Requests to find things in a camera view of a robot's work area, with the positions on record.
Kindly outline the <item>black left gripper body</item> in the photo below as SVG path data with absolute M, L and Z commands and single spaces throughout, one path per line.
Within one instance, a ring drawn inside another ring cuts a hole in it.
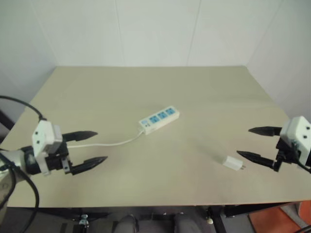
M 65 174 L 71 173 L 72 162 L 66 142 L 62 142 L 55 152 L 49 153 L 45 160 L 49 171 L 62 169 Z

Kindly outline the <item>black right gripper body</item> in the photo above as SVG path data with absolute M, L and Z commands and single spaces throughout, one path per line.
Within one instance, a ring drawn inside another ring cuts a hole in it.
M 274 171 L 279 171 L 282 163 L 297 164 L 295 155 L 299 158 L 300 153 L 297 150 L 295 151 L 292 146 L 289 146 L 282 138 L 278 140 L 276 149 L 278 149 L 278 152 L 273 165 Z

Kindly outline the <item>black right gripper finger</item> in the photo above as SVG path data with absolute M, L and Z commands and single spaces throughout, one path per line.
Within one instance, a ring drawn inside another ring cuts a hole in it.
M 281 130 L 281 127 L 264 126 L 254 127 L 249 129 L 248 131 L 263 136 L 280 136 Z
M 266 166 L 266 167 L 268 167 L 274 171 L 279 171 L 279 165 L 274 160 L 261 157 L 259 154 L 248 152 L 248 151 L 238 150 L 237 153 L 239 155 L 241 155 L 243 158 L 245 158 L 245 159 L 247 159 L 253 163 L 256 163 L 256 164 L 259 164 L 262 166 Z

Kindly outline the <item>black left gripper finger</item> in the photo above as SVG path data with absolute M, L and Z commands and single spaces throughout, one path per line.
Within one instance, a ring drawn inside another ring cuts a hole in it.
M 71 166 L 70 173 L 72 175 L 77 175 L 85 171 L 91 170 L 94 167 L 101 164 L 102 162 L 104 162 L 106 159 L 107 159 L 107 156 L 101 156 L 101 157 L 94 157 L 91 159 L 84 160 L 84 162 L 80 165 Z
M 98 133 L 94 131 L 76 131 L 62 134 L 63 142 L 81 141 L 96 136 Z

